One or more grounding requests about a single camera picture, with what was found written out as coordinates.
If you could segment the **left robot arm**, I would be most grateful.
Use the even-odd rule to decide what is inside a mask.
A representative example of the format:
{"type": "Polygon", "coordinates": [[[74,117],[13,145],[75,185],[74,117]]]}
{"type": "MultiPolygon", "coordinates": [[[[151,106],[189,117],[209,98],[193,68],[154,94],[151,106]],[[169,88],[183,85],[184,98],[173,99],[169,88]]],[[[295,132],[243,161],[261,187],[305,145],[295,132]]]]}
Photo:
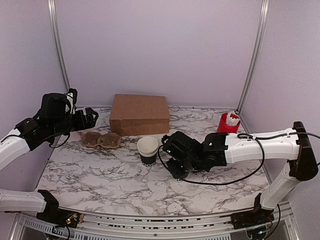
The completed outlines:
{"type": "MultiPolygon", "coordinates": [[[[47,143],[56,148],[56,138],[69,137],[72,132],[92,129],[99,114],[91,107],[77,109],[78,92],[71,88],[67,93],[46,93],[40,109],[33,117],[28,117],[0,140],[0,169],[47,143]]],[[[53,223],[63,219],[59,203],[47,190],[0,191],[1,212],[44,213],[53,223]]]]}

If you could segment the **red cup with sugar packets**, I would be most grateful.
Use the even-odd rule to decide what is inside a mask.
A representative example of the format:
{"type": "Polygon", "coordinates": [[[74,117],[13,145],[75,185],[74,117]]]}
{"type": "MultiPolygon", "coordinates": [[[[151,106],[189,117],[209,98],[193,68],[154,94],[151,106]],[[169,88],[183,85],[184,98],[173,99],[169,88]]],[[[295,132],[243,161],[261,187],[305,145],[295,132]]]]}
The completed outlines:
{"type": "Polygon", "coordinates": [[[240,118],[231,113],[224,113],[219,121],[219,125],[217,128],[217,133],[237,133],[240,127],[241,120],[240,118]]]}

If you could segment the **stack of black paper cups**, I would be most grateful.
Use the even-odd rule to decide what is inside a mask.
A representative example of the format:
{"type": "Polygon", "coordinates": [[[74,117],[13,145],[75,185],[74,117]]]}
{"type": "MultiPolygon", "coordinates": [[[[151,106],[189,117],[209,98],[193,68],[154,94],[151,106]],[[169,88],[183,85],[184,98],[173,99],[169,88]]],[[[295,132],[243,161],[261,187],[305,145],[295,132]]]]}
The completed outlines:
{"type": "Polygon", "coordinates": [[[144,136],[137,142],[137,150],[140,160],[146,167],[152,167],[156,163],[159,142],[152,136],[144,136]]]}

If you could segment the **aluminium frame post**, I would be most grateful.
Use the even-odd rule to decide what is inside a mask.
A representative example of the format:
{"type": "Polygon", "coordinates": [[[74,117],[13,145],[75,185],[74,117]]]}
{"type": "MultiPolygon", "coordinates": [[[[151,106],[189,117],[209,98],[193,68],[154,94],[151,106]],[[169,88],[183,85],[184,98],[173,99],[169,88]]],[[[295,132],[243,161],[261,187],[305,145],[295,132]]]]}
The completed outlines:
{"type": "Polygon", "coordinates": [[[67,72],[67,67],[63,55],[63,48],[61,43],[60,31],[59,31],[59,24],[58,24],[58,17],[56,11],[56,1],[55,0],[48,0],[47,1],[48,11],[49,11],[49,21],[51,25],[51,31],[53,36],[54,48],[57,56],[58,66],[62,77],[62,82],[64,85],[65,90],[67,91],[71,85],[70,80],[67,72]]]}
{"type": "Polygon", "coordinates": [[[257,26],[257,33],[255,37],[255,42],[253,45],[253,52],[251,56],[251,60],[249,63],[249,68],[246,74],[245,83],[241,92],[241,96],[236,108],[236,113],[239,115],[242,110],[244,109],[246,100],[249,96],[250,87],[253,83],[254,73],[256,70],[257,62],[260,56],[260,52],[263,45],[263,40],[265,36],[266,26],[267,26],[267,19],[269,13],[270,1],[269,0],[262,0],[261,1],[261,8],[260,14],[258,19],[258,26],[257,26]]]}

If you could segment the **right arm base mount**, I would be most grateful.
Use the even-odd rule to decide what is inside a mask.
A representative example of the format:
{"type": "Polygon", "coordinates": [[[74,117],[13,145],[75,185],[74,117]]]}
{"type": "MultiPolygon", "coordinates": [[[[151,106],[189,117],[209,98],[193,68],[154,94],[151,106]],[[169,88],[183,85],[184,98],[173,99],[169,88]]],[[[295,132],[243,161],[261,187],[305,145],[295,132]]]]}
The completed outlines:
{"type": "Polygon", "coordinates": [[[274,210],[262,208],[262,205],[260,203],[261,195],[262,194],[259,193],[255,197],[253,209],[232,213],[230,215],[231,223],[235,230],[262,225],[275,219],[273,215],[274,210]]]}

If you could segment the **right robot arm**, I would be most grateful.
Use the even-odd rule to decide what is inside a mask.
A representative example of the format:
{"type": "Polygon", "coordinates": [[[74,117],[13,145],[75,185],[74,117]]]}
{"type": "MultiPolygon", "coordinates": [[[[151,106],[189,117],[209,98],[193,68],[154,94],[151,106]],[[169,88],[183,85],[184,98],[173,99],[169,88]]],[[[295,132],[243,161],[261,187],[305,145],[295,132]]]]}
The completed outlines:
{"type": "Polygon", "coordinates": [[[213,167],[242,161],[286,160],[272,184],[256,197],[257,206],[247,214],[252,224],[258,224],[296,185],[318,174],[310,135],[301,121],[295,121],[291,128],[274,132],[210,133],[203,142],[176,131],[170,136],[164,135],[161,143],[163,151],[171,156],[168,170],[181,180],[185,173],[209,172],[213,167]]]}

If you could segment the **brown pulp cup carrier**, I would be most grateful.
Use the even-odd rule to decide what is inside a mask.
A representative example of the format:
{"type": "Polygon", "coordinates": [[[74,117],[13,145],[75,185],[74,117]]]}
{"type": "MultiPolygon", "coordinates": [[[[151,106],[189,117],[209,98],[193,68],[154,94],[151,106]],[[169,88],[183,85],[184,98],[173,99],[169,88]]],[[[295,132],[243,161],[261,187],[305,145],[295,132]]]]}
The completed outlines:
{"type": "Polygon", "coordinates": [[[86,148],[117,149],[120,147],[121,141],[122,137],[113,132],[101,134],[90,131],[81,137],[81,144],[86,148]]]}

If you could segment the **front aluminium rail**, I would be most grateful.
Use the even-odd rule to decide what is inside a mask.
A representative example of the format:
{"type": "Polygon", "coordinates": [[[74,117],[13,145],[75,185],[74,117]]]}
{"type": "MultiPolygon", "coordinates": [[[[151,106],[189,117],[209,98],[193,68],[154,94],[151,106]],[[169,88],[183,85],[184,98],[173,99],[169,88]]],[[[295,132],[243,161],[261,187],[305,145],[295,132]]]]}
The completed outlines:
{"type": "Polygon", "coordinates": [[[68,228],[45,222],[33,213],[15,215],[11,240],[299,240],[291,208],[280,204],[273,218],[238,226],[233,212],[191,216],[126,216],[79,213],[68,228]]]}

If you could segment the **right aluminium frame post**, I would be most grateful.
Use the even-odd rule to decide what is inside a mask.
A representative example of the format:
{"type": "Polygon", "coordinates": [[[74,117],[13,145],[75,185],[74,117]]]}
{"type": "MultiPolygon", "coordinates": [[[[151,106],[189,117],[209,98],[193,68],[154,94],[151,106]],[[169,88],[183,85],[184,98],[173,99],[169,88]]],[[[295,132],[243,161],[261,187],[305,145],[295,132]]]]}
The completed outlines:
{"type": "Polygon", "coordinates": [[[255,37],[255,42],[253,45],[253,52],[251,56],[251,60],[249,63],[249,68],[246,74],[245,83],[241,92],[241,96],[236,108],[236,113],[239,115],[242,110],[244,109],[246,100],[249,96],[250,87],[253,83],[254,73],[256,70],[257,62],[260,56],[260,52],[263,45],[263,40],[265,36],[266,26],[267,26],[267,19],[269,13],[270,1],[269,0],[262,0],[261,1],[261,8],[260,14],[258,19],[258,26],[257,26],[257,33],[255,37]]]}

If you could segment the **left aluminium frame post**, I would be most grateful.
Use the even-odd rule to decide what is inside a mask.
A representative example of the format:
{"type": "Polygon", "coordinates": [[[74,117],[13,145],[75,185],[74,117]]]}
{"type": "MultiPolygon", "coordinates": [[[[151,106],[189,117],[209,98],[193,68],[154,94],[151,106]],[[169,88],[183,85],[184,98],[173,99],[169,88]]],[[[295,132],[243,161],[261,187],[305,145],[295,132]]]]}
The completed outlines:
{"type": "Polygon", "coordinates": [[[64,85],[65,90],[67,91],[71,85],[70,80],[67,72],[67,67],[63,55],[63,48],[61,43],[60,31],[59,31],[59,24],[58,24],[58,17],[56,11],[56,1],[55,0],[48,0],[47,1],[48,11],[49,11],[49,21],[51,25],[51,31],[53,36],[54,48],[57,56],[58,66],[62,77],[62,82],[64,85]]]}

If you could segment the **brown paper bag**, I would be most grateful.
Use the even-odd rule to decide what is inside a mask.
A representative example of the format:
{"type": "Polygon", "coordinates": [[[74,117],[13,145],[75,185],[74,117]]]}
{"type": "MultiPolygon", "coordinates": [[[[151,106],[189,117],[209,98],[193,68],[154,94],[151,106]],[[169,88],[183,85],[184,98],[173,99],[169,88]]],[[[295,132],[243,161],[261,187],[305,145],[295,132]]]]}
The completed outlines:
{"type": "Polygon", "coordinates": [[[109,117],[111,132],[119,136],[166,134],[171,115],[164,96],[116,94],[109,117]]]}

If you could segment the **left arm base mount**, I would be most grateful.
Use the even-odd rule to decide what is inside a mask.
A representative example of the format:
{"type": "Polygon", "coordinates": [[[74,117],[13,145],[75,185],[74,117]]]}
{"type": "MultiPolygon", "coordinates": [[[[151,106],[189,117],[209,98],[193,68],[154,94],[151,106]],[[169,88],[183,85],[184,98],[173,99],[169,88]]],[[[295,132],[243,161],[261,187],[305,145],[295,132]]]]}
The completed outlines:
{"type": "Polygon", "coordinates": [[[36,214],[38,220],[42,220],[58,227],[76,228],[80,222],[81,214],[76,211],[65,210],[59,207],[58,200],[47,190],[37,191],[44,197],[45,208],[36,214]]]}

